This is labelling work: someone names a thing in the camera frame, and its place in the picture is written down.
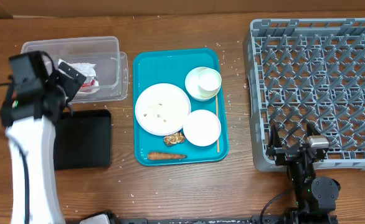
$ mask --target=wooden table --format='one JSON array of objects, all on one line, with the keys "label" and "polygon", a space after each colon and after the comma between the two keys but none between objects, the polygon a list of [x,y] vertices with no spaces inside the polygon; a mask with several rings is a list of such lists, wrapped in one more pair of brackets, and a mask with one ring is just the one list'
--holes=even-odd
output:
[{"label": "wooden table", "polygon": [[[291,183],[282,173],[259,172],[253,165],[249,91],[245,88],[242,41],[257,18],[365,17],[364,12],[294,12],[201,16],[128,16],[72,19],[0,20],[0,82],[10,74],[7,58],[31,40],[114,35],[127,53],[130,73],[124,101],[79,105],[104,109],[113,119],[113,160],[109,169],[56,172],[58,198],[66,218],[110,209],[119,217],[148,219],[249,217]],[[134,156],[132,64],[141,52],[208,47],[220,58],[230,151],[220,162],[144,167]],[[6,88],[0,87],[0,107]],[[321,170],[342,186],[337,201],[340,223],[365,223],[365,172]],[[266,213],[280,214],[294,196],[275,202]],[[12,210],[11,158],[0,124],[0,223]]]}]

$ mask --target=tray rim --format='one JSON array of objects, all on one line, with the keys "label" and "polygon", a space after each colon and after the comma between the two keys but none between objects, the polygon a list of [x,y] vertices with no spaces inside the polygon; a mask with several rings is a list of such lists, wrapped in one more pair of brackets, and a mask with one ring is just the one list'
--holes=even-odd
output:
[{"label": "tray rim", "polygon": [[[215,69],[218,72],[220,72],[220,65],[218,63],[219,58],[218,58],[216,52],[213,51],[212,49],[198,48],[198,49],[158,50],[158,51],[152,51],[152,52],[142,52],[134,58],[133,79],[136,74],[139,61],[142,60],[143,58],[147,57],[147,55],[153,55],[153,54],[158,54],[158,53],[164,54],[164,53],[168,53],[168,52],[170,52],[170,53],[175,53],[175,52],[182,53],[182,52],[190,52],[190,51],[194,52],[194,51],[198,51],[198,50],[203,51],[203,53],[209,54],[214,60],[216,60],[217,63],[215,63],[215,65],[216,65]],[[135,104],[136,104],[135,91],[137,91],[136,89],[137,89],[137,86],[133,83],[133,112],[134,112],[134,115],[133,115],[134,124],[133,125],[134,126],[136,123],[138,123],[135,118]],[[222,85],[221,85],[220,91],[218,92],[217,96],[219,99],[223,99],[222,101],[219,100],[219,119],[220,119],[220,121],[221,121],[221,119],[223,119],[225,122],[225,126],[227,127],[227,116],[225,115],[225,105],[224,105],[224,96],[223,96],[223,92],[222,92]],[[225,144],[226,144],[226,149],[224,150],[225,152],[223,152],[223,153],[220,152],[220,154],[222,156],[218,157],[217,159],[203,159],[200,161],[187,161],[187,162],[179,161],[177,163],[172,163],[172,164],[169,164],[169,163],[149,164],[146,161],[144,161],[139,154],[137,154],[138,151],[136,150],[136,146],[138,144],[139,144],[138,138],[136,138],[136,131],[134,130],[134,155],[135,155],[137,161],[144,166],[173,166],[173,165],[182,165],[182,164],[195,164],[195,163],[200,163],[200,162],[218,162],[218,161],[223,160],[228,155],[228,152],[230,149],[229,138],[228,138],[228,128],[225,129]]]}]

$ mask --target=gray dish rack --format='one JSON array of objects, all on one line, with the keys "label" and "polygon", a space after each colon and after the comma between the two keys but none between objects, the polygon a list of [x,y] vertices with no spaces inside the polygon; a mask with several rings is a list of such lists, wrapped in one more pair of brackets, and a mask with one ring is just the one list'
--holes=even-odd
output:
[{"label": "gray dish rack", "polygon": [[285,170],[265,154],[272,124],[288,147],[309,122],[330,142],[316,169],[365,170],[365,18],[256,19],[244,57],[258,170]]}]

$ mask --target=blue tray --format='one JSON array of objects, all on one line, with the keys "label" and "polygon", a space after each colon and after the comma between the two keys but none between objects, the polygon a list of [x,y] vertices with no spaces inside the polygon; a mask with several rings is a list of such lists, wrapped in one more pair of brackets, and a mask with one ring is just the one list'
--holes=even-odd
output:
[{"label": "blue tray", "polygon": [[[134,59],[133,65],[134,107],[137,98],[145,89],[158,83],[170,83],[180,87],[187,93],[191,101],[192,111],[204,109],[216,113],[216,98],[204,102],[197,101],[188,94],[185,88],[186,75],[196,67],[209,67],[220,71],[217,54],[210,49],[169,50],[139,54]],[[182,144],[169,147],[163,142],[162,136],[147,133],[134,119],[134,150],[138,162],[145,166],[158,166],[222,160],[229,150],[222,88],[218,93],[218,97],[219,119],[221,122],[220,153],[217,153],[217,143],[207,147],[199,147],[185,141]],[[153,151],[185,154],[188,158],[150,161],[147,155]]]}]

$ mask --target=white plate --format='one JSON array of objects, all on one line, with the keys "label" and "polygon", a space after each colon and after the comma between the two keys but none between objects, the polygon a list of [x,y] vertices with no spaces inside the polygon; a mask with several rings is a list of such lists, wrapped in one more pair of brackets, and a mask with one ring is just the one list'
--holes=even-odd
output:
[{"label": "white plate", "polygon": [[191,112],[191,102],[185,92],[175,85],[160,83],[148,87],[138,97],[135,117],[147,132],[166,136],[183,128]]},{"label": "white plate", "polygon": [[184,122],[184,135],[196,146],[210,146],[221,134],[219,118],[208,110],[195,110]]},{"label": "white plate", "polygon": [[217,93],[215,93],[213,96],[210,97],[203,97],[200,93],[199,93],[199,74],[201,71],[207,69],[207,67],[197,67],[192,69],[187,77],[185,78],[185,88],[187,89],[188,93],[195,99],[195,100],[199,100],[199,101],[206,101],[209,100],[211,98],[213,98],[214,96],[216,96]]}]

